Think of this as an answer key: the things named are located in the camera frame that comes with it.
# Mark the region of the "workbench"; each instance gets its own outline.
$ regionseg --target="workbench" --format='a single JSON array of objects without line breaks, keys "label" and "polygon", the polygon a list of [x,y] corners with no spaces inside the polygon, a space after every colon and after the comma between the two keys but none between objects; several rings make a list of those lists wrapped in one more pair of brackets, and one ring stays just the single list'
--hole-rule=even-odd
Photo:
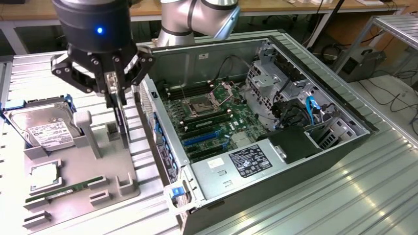
[{"label": "workbench", "polygon": [[[418,221],[418,142],[373,104],[333,73],[301,44],[276,30],[241,33],[231,39],[273,35],[306,63],[324,81],[380,129],[365,145],[337,165],[284,193],[260,203],[199,235],[231,234],[417,234]],[[198,38],[207,42],[210,37]],[[103,98],[75,90],[51,75],[51,52],[15,56],[0,64],[2,101],[19,98],[48,98],[73,92],[79,110],[94,114],[94,128],[113,121]],[[178,235],[179,225],[163,197],[163,184],[147,144],[133,96],[127,95],[130,151],[139,179],[141,195],[111,207],[86,214],[43,230],[43,234],[142,234]],[[0,125],[0,208],[7,217],[0,233],[27,234],[18,206],[24,197],[16,182],[23,177],[24,141],[10,142],[16,135]]]},{"label": "workbench", "polygon": [[[320,14],[324,18],[320,22],[314,35],[310,39],[309,46],[312,46],[318,38],[333,9],[337,5],[337,0],[332,4],[324,4],[320,9]],[[398,8],[394,9],[394,14],[402,14],[406,6],[406,0],[396,0]],[[269,16],[269,15],[302,15],[316,14],[320,6],[312,3],[296,2],[290,4],[285,0],[239,0],[241,16]],[[54,9],[51,0],[28,0],[23,5],[2,5],[0,7],[0,29],[18,55],[27,54],[28,49],[23,40],[16,33],[18,27],[28,26],[50,26],[61,25],[58,15]],[[366,6],[356,0],[346,0],[338,12],[370,12],[388,11],[388,6]],[[131,7],[131,20],[157,21],[162,19],[162,8],[159,0],[142,0]]]}]

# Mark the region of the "green circuit board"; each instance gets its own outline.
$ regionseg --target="green circuit board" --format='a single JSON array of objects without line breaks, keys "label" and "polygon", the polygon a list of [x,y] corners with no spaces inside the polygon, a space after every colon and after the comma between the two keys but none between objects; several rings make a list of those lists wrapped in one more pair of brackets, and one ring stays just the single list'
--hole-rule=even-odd
[{"label": "green circuit board", "polygon": [[[213,96],[207,93],[186,99],[163,100],[193,162],[254,143],[258,137],[268,132],[239,95],[239,89],[229,83],[217,82],[213,90]],[[185,146],[187,141],[211,133],[217,133],[217,138]]]}]

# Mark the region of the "hard drive label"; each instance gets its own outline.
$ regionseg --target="hard drive label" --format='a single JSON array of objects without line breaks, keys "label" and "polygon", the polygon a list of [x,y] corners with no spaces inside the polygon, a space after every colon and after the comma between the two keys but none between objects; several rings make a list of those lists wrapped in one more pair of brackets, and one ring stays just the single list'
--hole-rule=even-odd
[{"label": "hard drive label", "polygon": [[63,143],[73,142],[73,136],[69,131],[66,122],[61,121],[47,125],[28,128],[39,145],[44,148],[58,146]]},{"label": "hard drive label", "polygon": [[230,158],[243,178],[273,167],[258,144],[231,153]]}]

